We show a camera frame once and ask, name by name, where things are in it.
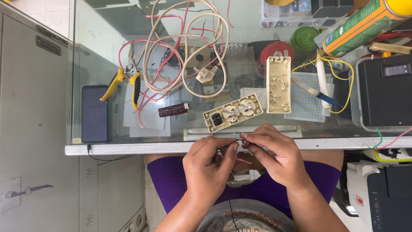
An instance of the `gray t-shirt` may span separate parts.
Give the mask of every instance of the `gray t-shirt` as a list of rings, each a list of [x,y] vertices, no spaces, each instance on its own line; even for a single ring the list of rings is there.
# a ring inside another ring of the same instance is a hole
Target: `gray t-shirt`
[[[276,208],[252,199],[230,200],[239,232],[297,232],[295,223]],[[197,228],[198,232],[237,232],[229,201],[210,209]]]

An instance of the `person's left hand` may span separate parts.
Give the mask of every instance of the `person's left hand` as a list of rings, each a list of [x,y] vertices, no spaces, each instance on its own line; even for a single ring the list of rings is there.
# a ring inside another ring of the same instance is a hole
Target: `person's left hand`
[[[212,158],[218,149],[225,147],[228,148],[223,151],[225,157],[220,164],[212,163]],[[207,203],[211,207],[225,189],[238,147],[236,139],[218,139],[208,136],[196,141],[183,158],[187,182],[185,194],[191,200]]]

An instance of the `white cable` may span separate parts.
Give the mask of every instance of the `white cable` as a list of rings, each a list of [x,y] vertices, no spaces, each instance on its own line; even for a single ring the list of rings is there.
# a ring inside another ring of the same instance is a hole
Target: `white cable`
[[[202,46],[201,48],[199,48],[198,50],[196,50],[195,52],[193,52],[193,53],[188,57],[187,38],[188,38],[188,37],[201,37],[201,35],[199,35],[199,34],[188,34],[188,33],[189,33],[190,26],[191,26],[191,24],[192,24],[196,19],[198,19],[198,18],[200,18],[200,17],[203,17],[203,16],[209,16],[209,15],[210,15],[210,16],[216,16],[216,17],[218,18],[218,23],[217,23],[217,26],[216,26],[216,33],[214,34],[213,41],[210,42],[210,44],[214,45],[214,44],[219,40],[220,35],[221,35],[222,32],[223,32],[222,21],[224,22],[224,24],[225,24],[225,26],[226,26],[226,32],[227,32],[226,44],[229,44],[229,25],[228,25],[228,23],[226,22],[225,18],[220,15],[219,10],[217,9],[217,7],[216,7],[213,3],[209,2],[209,1],[206,1],[206,0],[187,0],[187,1],[183,1],[183,2],[177,3],[177,4],[169,7],[168,9],[166,9],[162,14],[160,14],[159,18],[158,18],[157,21],[154,23],[155,8],[156,8],[156,5],[158,4],[159,1],[160,1],[160,0],[156,0],[155,3],[154,3],[154,5],[153,5],[152,15],[151,15],[152,31],[150,32],[150,35],[149,35],[149,38],[148,38],[148,40],[147,40],[146,47],[145,47],[145,53],[143,54],[143,71],[142,71],[142,73],[143,73],[143,78],[144,78],[144,80],[145,80],[145,83],[146,83],[147,87],[148,87],[151,91],[153,91],[153,92],[156,92],[156,93],[164,93],[164,92],[167,92],[167,91],[176,89],[176,88],[180,87],[182,84],[184,84],[185,87],[187,88],[187,90],[188,90],[190,93],[192,93],[193,95],[198,96],[198,97],[210,98],[210,97],[215,97],[215,96],[219,95],[219,94],[224,90],[224,88],[225,88],[225,86],[226,86],[226,81],[227,81],[226,69],[225,69],[225,66],[224,66],[223,61],[222,61],[222,60],[224,59],[225,55],[226,55],[227,45],[225,46],[225,49],[223,50],[222,56],[219,56],[219,53],[218,53],[218,51],[217,51],[217,49],[216,49],[216,46],[213,46],[213,49],[214,49],[215,54],[216,54],[216,57],[217,57],[217,59],[219,60],[220,66],[222,67],[222,70],[223,70],[223,86],[222,86],[222,88],[221,88],[217,93],[212,94],[212,95],[200,95],[200,94],[197,94],[197,93],[193,92],[191,89],[189,89],[189,87],[188,87],[188,85],[187,85],[187,83],[186,83],[186,78],[187,78],[186,66],[188,65],[188,62],[189,62],[193,57],[195,57],[199,52],[201,52],[203,49],[207,48],[209,45],[206,44],[206,45]],[[203,3],[205,3],[208,7],[210,7],[210,8],[213,10],[213,13],[210,13],[210,12],[208,12],[208,13],[203,13],[203,14],[200,14],[200,15],[197,15],[196,17],[194,17],[194,18],[188,23],[188,25],[187,25],[187,27],[186,27],[186,32],[185,32],[185,34],[182,34],[182,35],[170,35],[170,36],[160,37],[160,36],[157,34],[157,32],[156,32],[156,27],[159,25],[160,19],[161,19],[167,12],[169,12],[171,9],[174,9],[175,7],[180,6],[180,5],[183,5],[183,4],[189,4],[189,3],[191,3],[191,2],[203,2]],[[152,44],[152,46],[149,48],[150,40],[151,40],[153,34],[155,34],[155,35],[158,37],[158,39],[157,39],[157,40]],[[149,56],[150,56],[152,50],[154,49],[154,47],[156,46],[157,43],[163,42],[163,40],[168,39],[168,38],[178,38],[178,37],[184,37],[184,38],[185,38],[185,60],[183,61],[182,57],[180,56],[180,54],[177,52],[177,50],[176,50],[175,48],[173,48],[172,50],[175,52],[177,58],[178,58],[178,59],[180,60],[180,62],[183,64],[183,66],[182,66],[182,71],[181,71],[181,73],[179,74],[179,76],[176,78],[175,82],[174,82],[172,85],[170,85],[169,87],[167,87],[167,88],[165,88],[165,89],[155,87],[155,86],[153,86],[153,85],[151,84],[151,82],[149,81],[148,76],[147,76],[147,67],[148,67],[148,62],[149,62]]]

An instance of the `red container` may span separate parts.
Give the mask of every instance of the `red container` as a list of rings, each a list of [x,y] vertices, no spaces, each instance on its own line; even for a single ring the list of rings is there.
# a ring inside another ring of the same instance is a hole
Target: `red container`
[[[269,57],[290,57],[293,61],[294,54],[292,47],[282,41],[275,41],[263,49],[258,60],[256,61],[257,75],[261,78],[266,78],[266,60]]]

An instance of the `white printer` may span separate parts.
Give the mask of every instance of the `white printer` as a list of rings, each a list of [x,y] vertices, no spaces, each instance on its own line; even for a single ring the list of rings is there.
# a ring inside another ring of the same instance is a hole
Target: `white printer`
[[[412,231],[412,164],[348,163],[350,205],[373,232]]]

